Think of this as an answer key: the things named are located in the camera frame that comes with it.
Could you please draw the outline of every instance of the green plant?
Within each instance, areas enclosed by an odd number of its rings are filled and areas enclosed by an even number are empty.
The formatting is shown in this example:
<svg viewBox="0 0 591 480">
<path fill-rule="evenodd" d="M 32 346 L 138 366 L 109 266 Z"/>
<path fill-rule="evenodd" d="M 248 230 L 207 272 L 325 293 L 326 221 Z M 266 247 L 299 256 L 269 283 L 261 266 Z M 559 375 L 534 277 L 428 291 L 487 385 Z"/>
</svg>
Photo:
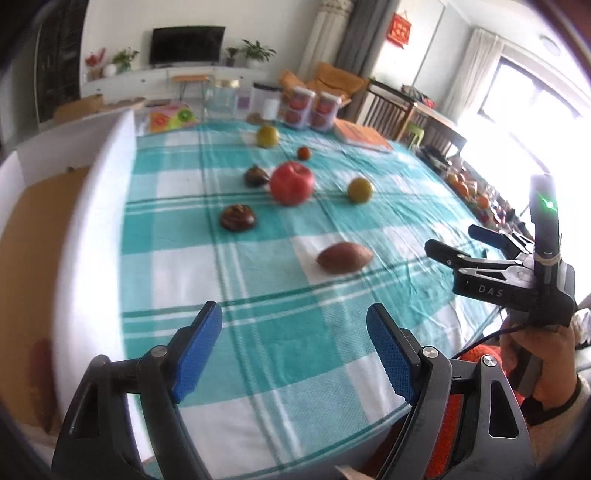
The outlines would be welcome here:
<svg viewBox="0 0 591 480">
<path fill-rule="evenodd" d="M 256 41 L 256 43 L 251 43 L 248 40 L 244 39 L 242 41 L 246 45 L 245 47 L 243 47 L 242 51 L 244 52 L 244 55 L 246 55 L 247 59 L 269 61 L 275 55 L 277 55 L 277 52 L 275 50 L 269 47 L 262 46 L 261 42 L 259 42 L 258 40 Z"/>
<path fill-rule="evenodd" d="M 138 55 L 139 51 L 127 47 L 117 52 L 113 57 L 113 63 L 118 65 L 121 70 L 129 70 L 131 68 L 131 62 L 133 62 Z"/>
<path fill-rule="evenodd" d="M 228 52 L 228 58 L 233 59 L 238 54 L 238 52 L 240 52 L 240 49 L 235 47 L 228 47 L 226 48 L 226 51 Z"/>
</svg>

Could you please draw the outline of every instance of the yellow-green fruit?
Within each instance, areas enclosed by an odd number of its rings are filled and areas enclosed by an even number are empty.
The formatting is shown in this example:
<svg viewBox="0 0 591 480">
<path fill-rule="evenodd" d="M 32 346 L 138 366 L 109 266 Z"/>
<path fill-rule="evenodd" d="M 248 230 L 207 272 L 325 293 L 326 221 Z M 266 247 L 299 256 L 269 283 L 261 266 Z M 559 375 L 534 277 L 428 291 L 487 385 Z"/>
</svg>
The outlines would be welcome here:
<svg viewBox="0 0 591 480">
<path fill-rule="evenodd" d="M 353 203 L 368 203 L 374 194 L 374 186 L 368 179 L 358 178 L 349 183 L 347 195 Z"/>
<path fill-rule="evenodd" d="M 273 148 L 279 144 L 279 132 L 275 127 L 263 125 L 256 134 L 256 144 L 261 148 Z"/>
</svg>

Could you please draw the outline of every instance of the hand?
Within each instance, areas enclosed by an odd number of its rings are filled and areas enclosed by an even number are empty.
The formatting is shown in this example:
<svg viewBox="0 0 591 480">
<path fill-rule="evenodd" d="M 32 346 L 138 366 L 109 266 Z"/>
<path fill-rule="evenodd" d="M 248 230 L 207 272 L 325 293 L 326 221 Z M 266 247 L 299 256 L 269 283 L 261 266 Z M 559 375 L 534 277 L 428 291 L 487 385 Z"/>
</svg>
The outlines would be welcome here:
<svg viewBox="0 0 591 480">
<path fill-rule="evenodd" d="M 509 319 L 502 328 L 509 328 Z M 501 335 L 501 360 L 504 370 L 517 366 L 518 347 L 522 346 L 544 361 L 542 374 L 534 387 L 533 397 L 544 410 L 564 405 L 577 385 L 574 367 L 574 332 L 562 325 L 558 331 L 528 327 L 509 335 Z"/>
</svg>

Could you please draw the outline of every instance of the black lid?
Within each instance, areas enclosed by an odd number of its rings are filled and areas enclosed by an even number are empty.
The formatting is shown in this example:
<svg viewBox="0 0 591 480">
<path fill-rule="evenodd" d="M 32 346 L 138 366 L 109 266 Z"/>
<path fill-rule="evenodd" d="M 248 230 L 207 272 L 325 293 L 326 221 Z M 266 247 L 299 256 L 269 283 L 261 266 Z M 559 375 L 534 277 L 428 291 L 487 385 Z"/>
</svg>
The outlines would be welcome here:
<svg viewBox="0 0 591 480">
<path fill-rule="evenodd" d="M 276 83 L 255 82 L 252 84 L 252 86 L 257 90 L 266 90 L 267 92 L 280 92 L 283 90 L 283 87 L 281 85 L 277 85 Z"/>
</svg>

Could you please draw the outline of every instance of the curtain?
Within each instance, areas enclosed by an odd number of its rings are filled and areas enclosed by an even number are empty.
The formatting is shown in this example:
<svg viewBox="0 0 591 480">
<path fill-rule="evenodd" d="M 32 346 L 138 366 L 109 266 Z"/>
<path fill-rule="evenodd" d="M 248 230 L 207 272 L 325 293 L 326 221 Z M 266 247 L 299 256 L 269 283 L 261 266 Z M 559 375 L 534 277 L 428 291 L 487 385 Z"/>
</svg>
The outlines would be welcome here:
<svg viewBox="0 0 591 480">
<path fill-rule="evenodd" d="M 335 67 L 368 77 L 399 3 L 400 0 L 357 0 Z"/>
<path fill-rule="evenodd" d="M 475 28 L 460 70 L 441 106 L 441 113 L 458 123 L 462 115 L 480 108 L 505 46 L 504 40 Z"/>
<path fill-rule="evenodd" d="M 353 5 L 352 0 L 323 0 L 297 72 L 301 80 L 314 77 L 318 62 L 335 61 Z"/>
</svg>

